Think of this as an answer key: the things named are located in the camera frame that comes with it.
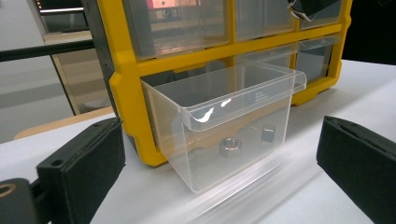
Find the wall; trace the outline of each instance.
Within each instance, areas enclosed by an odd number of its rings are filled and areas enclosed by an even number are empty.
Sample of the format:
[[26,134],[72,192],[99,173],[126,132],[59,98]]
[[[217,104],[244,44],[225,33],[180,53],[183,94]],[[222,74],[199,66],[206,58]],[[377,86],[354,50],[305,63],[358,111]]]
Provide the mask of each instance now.
[[[33,1],[0,0],[0,50],[44,45]],[[27,128],[71,116],[49,56],[0,63],[0,143]]]

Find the yellow frame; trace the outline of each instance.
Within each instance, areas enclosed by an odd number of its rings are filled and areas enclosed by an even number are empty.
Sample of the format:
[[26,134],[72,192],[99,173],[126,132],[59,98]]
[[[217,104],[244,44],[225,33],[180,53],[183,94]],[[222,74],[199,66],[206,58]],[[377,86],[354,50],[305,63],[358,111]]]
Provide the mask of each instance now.
[[[227,1],[229,1],[230,12],[234,12],[234,0]],[[168,70],[185,70],[186,68],[195,67],[197,64],[217,59],[223,59],[223,61],[229,62],[228,64],[232,64],[233,56],[237,54],[274,48],[325,35],[341,36],[341,42],[333,46],[328,75],[308,84],[305,91],[293,96],[292,103],[301,105],[315,98],[318,93],[329,89],[337,82],[341,70],[341,57],[347,28],[351,23],[349,12],[352,6],[352,0],[343,0],[340,20],[336,24],[299,31],[299,22],[295,22],[296,28],[293,32],[244,42],[235,41],[235,17],[234,13],[230,13],[228,28],[231,38],[229,44],[168,58],[139,62],[134,55],[122,1],[97,0],[97,2],[115,67],[115,73],[109,82],[110,89],[119,115],[123,120],[124,131],[134,138],[136,151],[141,161],[151,166],[164,163],[166,158],[154,144],[140,83],[141,77]]]

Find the hex nut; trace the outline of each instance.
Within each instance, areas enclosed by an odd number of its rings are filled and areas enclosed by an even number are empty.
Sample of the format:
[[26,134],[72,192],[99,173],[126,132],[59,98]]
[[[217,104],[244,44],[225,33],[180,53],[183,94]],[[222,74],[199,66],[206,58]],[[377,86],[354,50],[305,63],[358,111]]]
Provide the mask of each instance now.
[[234,137],[227,137],[219,143],[219,152],[225,158],[235,158],[241,154],[241,141]]

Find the yellow storage organizer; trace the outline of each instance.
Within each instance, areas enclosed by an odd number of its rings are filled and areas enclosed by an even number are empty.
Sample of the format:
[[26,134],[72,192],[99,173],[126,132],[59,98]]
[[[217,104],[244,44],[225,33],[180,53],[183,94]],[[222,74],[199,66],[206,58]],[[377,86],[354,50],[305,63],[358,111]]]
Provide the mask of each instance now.
[[[89,1],[85,1],[84,8],[86,13],[90,14],[93,11],[93,6]],[[326,15],[318,14],[318,19],[314,20],[313,23],[306,21],[299,21],[297,19],[284,19],[285,27],[278,29],[276,20],[273,21],[273,25],[268,22],[264,22],[262,27],[258,27],[256,20],[261,17],[249,18],[248,14],[244,10],[250,10],[255,8],[254,6],[247,6],[247,1],[244,0],[216,0],[216,1],[199,1],[202,5],[210,4],[222,4],[223,7],[213,7],[217,11],[221,11],[220,14],[223,21],[219,23],[219,18],[211,18],[208,10],[203,14],[203,11],[173,11],[173,10],[162,10],[161,13],[153,12],[149,14],[151,18],[155,17],[160,25],[157,25],[161,29],[161,22],[168,20],[166,17],[170,14],[174,15],[174,18],[178,14],[184,15],[180,22],[184,25],[194,22],[191,19],[192,15],[196,13],[199,24],[217,24],[218,26],[208,25],[203,27],[204,35],[202,33],[195,33],[194,31],[184,30],[185,33],[177,35],[181,37],[185,35],[186,46],[181,46],[181,50],[177,52],[175,45],[168,47],[161,46],[162,49],[152,50],[151,53],[145,51],[136,52],[137,48],[133,47],[133,32],[130,32],[131,27],[138,25],[131,25],[132,20],[136,18],[130,15],[134,13],[133,9],[124,8],[130,7],[128,2],[121,0],[97,0],[97,6],[100,11],[100,16],[103,24],[103,28],[106,33],[106,43],[100,41],[95,42],[95,46],[98,50],[98,54],[101,52],[101,47],[108,48],[112,65],[114,66],[114,74],[108,77],[108,85],[113,95],[117,112],[123,120],[123,128],[125,132],[134,139],[135,148],[143,163],[156,166],[166,161],[163,154],[156,147],[153,133],[150,127],[148,109],[145,102],[145,96],[142,90],[141,77],[161,73],[164,71],[186,71],[201,67],[208,62],[214,60],[223,61],[226,66],[235,65],[235,59],[238,55],[244,55],[251,52],[266,51],[276,47],[293,45],[294,48],[290,53],[290,68],[298,68],[296,65],[298,62],[300,50],[309,49],[309,44],[317,42],[325,42],[326,38],[335,36],[332,39],[337,41],[332,42],[331,54],[329,54],[329,66],[326,68],[325,73],[322,73],[318,78],[313,78],[308,83],[305,91],[298,92],[293,95],[292,104],[301,105],[313,98],[316,95],[329,89],[334,85],[340,74],[341,69],[341,56],[343,47],[346,39],[347,28],[351,23],[349,12],[351,9],[351,0],[339,0],[336,7],[336,15],[333,18],[326,18]],[[190,1],[178,1],[179,4],[188,4]],[[271,17],[270,8],[277,6],[276,2],[280,0],[262,0],[257,1],[261,3],[261,8],[268,8],[268,13]],[[148,7],[161,8],[154,0],[147,1]],[[246,25],[252,25],[251,30],[246,30]],[[93,27],[91,24],[93,39],[103,38],[95,34],[95,30],[98,27]],[[224,35],[216,34],[216,31],[221,30]],[[205,36],[205,32],[213,34],[210,37]],[[167,40],[166,43],[172,41],[172,36]]]

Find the white table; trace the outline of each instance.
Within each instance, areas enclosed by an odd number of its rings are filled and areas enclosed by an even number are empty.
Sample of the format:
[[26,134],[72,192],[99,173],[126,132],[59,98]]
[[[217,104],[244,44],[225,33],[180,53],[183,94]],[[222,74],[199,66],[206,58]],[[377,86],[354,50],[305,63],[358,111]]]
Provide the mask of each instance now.
[[[280,149],[284,163],[199,217],[212,192],[190,192],[169,164],[142,164],[126,140],[126,166],[92,223],[372,223],[317,166],[318,139],[323,117],[330,115],[396,141],[395,96],[396,66],[344,61],[333,88],[291,109]],[[0,180],[35,180],[35,166],[51,152],[90,124],[112,116],[0,145]]]

